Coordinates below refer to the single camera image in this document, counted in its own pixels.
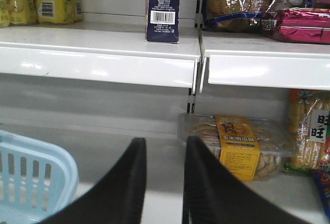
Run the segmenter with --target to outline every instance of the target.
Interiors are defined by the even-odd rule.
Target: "blue wrapper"
[[[315,170],[312,173],[314,182],[319,190],[325,215],[330,222],[330,173]]]

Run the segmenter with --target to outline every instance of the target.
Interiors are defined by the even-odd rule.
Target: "white sticker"
[[[328,125],[330,125],[329,111],[313,109],[310,121],[310,141],[325,143]]]

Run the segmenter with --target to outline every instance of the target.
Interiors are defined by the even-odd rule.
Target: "plastic container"
[[[0,130],[0,223],[39,222],[69,204],[77,186],[66,150]]]
[[[253,118],[249,118],[249,122],[260,146],[254,180],[272,178],[283,167],[284,158],[295,155],[297,147],[288,132],[276,122]],[[185,144],[190,135],[199,136],[216,158],[220,158],[221,144],[213,115],[181,114],[178,138]]]

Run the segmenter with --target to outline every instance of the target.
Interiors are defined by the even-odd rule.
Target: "store shelf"
[[[144,27],[82,22],[9,27],[0,33],[0,73],[192,88],[200,60],[197,30],[179,44],[146,43]]]
[[[301,219],[310,223],[329,223],[323,212],[317,188],[309,177],[281,174],[268,181],[253,181],[246,185]]]
[[[330,46],[293,44],[263,35],[201,32],[208,83],[330,90]]]
[[[51,142],[70,152],[77,163],[80,180],[75,198],[87,192],[114,166],[133,138],[129,135],[7,124],[1,125],[0,129]],[[184,147],[176,140],[152,137],[146,137],[146,140],[147,187],[141,223],[181,224]]]

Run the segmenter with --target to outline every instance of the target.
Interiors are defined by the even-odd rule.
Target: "clear plastic box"
[[[248,118],[260,146],[260,157],[255,180],[265,180],[278,174],[286,158],[297,151],[294,140],[279,124],[267,119]],[[221,144],[216,120],[213,115],[181,114],[178,139],[186,143],[190,135],[199,136],[214,156],[219,159]]]

